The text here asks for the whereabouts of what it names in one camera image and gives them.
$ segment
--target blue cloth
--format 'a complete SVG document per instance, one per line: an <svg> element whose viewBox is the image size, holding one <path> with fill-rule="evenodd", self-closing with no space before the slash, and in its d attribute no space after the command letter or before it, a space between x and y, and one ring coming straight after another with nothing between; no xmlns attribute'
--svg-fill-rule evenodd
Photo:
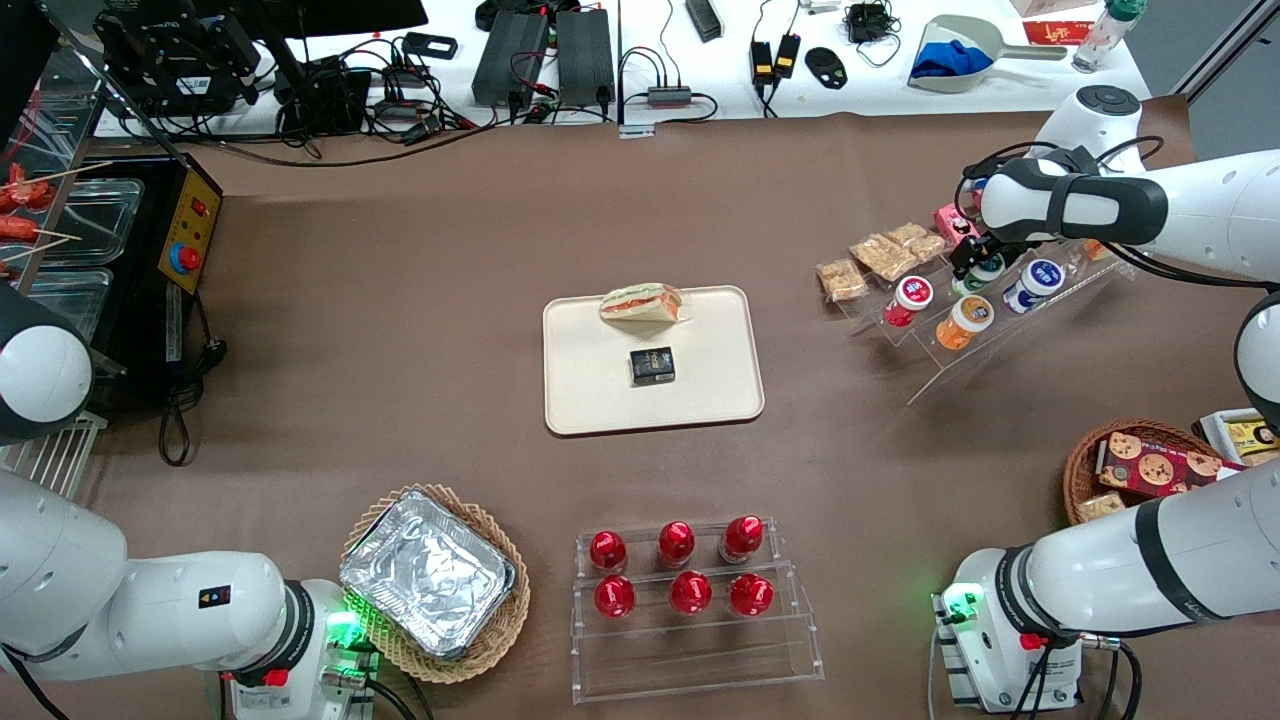
<svg viewBox="0 0 1280 720"><path fill-rule="evenodd" d="M960 77L979 73L995 60L977 47L966 47L959 40L931 42L915 58L911 77Z"/></svg>

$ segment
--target bottle with red label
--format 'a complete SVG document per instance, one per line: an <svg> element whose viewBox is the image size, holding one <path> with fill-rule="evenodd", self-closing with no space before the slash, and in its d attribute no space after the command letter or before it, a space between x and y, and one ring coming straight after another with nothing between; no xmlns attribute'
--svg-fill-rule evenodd
<svg viewBox="0 0 1280 720"><path fill-rule="evenodd" d="M627 566L627 543L613 530L595 533L590 555L591 565L604 573L621 573Z"/></svg>
<svg viewBox="0 0 1280 720"><path fill-rule="evenodd" d="M684 568L694 553L694 530L687 523L667 523L658 532L658 560L667 568Z"/></svg>
<svg viewBox="0 0 1280 720"><path fill-rule="evenodd" d="M933 286L929 281L920 275L906 275L897 283L893 300L884 306L884 322L896 328L905 328L911 324L915 314L928 307L932 301Z"/></svg>
<svg viewBox="0 0 1280 720"><path fill-rule="evenodd" d="M636 606L636 591L622 575L609 575L595 585L595 609L605 618L626 618Z"/></svg>
<svg viewBox="0 0 1280 720"><path fill-rule="evenodd" d="M671 583L671 607L681 615L698 615L712 603L712 584L707 575L686 570Z"/></svg>
<svg viewBox="0 0 1280 720"><path fill-rule="evenodd" d="M740 565L751 559L764 542L764 521L755 515L744 515L724 528L719 551L724 562Z"/></svg>
<svg viewBox="0 0 1280 720"><path fill-rule="evenodd" d="M773 584L755 573L739 575L728 587L728 609L744 618L762 615L773 605Z"/></svg>

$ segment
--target aluminum foil tray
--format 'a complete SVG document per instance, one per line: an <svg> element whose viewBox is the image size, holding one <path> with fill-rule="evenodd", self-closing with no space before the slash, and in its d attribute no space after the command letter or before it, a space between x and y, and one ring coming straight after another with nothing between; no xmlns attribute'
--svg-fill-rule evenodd
<svg viewBox="0 0 1280 720"><path fill-rule="evenodd" d="M516 583L516 568L419 491L389 506L356 543L339 578L422 650L457 660Z"/></svg>

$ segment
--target water bottle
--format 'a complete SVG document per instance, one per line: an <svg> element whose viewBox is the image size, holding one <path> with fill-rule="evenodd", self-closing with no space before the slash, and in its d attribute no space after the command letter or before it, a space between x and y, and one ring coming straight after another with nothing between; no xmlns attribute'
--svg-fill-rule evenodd
<svg viewBox="0 0 1280 720"><path fill-rule="evenodd" d="M1082 73L1098 69L1107 53L1120 45L1129 28L1138 24L1138 18L1147 10L1147 0L1107 0L1102 15L1089 28L1084 42L1075 49L1071 67Z"/></svg>

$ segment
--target wicker basket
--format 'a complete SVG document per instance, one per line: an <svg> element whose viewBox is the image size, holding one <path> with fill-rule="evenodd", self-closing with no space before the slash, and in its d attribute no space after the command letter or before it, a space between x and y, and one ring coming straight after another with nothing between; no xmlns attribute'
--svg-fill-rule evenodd
<svg viewBox="0 0 1280 720"><path fill-rule="evenodd" d="M503 533L493 516L485 512L479 505L463 503L453 493L453 489L444 486L419 484L406 486L371 506L369 512L365 512L351 532L351 538L342 551L343 560L347 559L347 553L351 552L356 542L364 537L365 530L381 516L383 511L411 489L421 491L431 500L443 505L449 512L453 512L472 530L480 533L480 536L493 543L499 552L506 555L516 566L516 585L511 589L507 600L489 618L489 621L485 623L475 642L467 648L467 653L454 662L436 660L424 653L417 641L410 637L399 625L383 618L378 610L349 589L346 591L347 605L360 616L360 623L374 646L406 674L429 683L460 683L475 678L497 665L502 660L502 656L507 655L507 651L511 650L511 646L516 643L516 637L520 635L520 629L525 625L525 619L529 618L529 569L525 568L525 561L520 557L520 551L512 544L507 533Z"/></svg>
<svg viewBox="0 0 1280 720"><path fill-rule="evenodd" d="M1062 471L1062 501L1066 502L1066 516L1071 520L1073 525L1079 525L1084 521L1080 511L1075 509L1076 502L1083 502L1097 495L1116 489L1100 483L1097 477L1098 443L1114 432L1128 433L1137 438L1158 442L1170 447L1194 450L1210 457L1222 457L1208 443L1187 430L1156 420L1116 420L1110 425L1098 428L1084 436L1084 439L1075 446L1075 450L1066 459L1066 469ZM1124 501L1125 507L1133 507L1144 500L1151 500L1149 497L1123 489L1116 492L1120 493L1120 500Z"/></svg>

